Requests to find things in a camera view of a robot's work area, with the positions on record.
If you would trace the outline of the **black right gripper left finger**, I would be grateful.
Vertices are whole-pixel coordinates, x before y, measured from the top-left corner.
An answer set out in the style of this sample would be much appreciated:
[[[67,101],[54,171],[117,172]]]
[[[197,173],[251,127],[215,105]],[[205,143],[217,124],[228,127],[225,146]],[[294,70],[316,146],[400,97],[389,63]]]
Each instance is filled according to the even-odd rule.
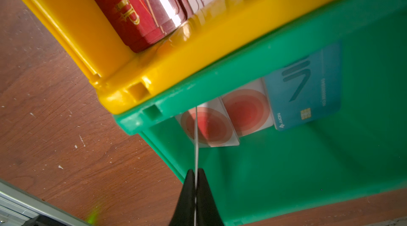
[[[169,226],[194,226],[196,208],[195,174],[188,170]]]

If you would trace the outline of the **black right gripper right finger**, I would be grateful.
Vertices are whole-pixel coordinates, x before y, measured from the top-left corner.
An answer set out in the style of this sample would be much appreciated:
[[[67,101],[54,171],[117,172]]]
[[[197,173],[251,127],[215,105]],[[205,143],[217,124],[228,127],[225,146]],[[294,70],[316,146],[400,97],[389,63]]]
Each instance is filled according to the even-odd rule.
[[[224,226],[218,212],[212,191],[205,171],[198,169],[197,182],[197,225],[198,226]]]

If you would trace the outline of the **white red circles card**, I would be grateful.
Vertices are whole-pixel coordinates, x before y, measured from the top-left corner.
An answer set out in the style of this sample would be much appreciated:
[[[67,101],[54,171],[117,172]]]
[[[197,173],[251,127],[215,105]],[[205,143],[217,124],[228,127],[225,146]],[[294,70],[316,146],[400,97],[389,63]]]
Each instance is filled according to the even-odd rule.
[[[198,163],[199,163],[199,128],[198,128],[198,107],[195,107],[195,125],[194,125],[194,142],[195,142],[195,194],[198,187]],[[194,226],[197,224],[197,198],[195,197]]]

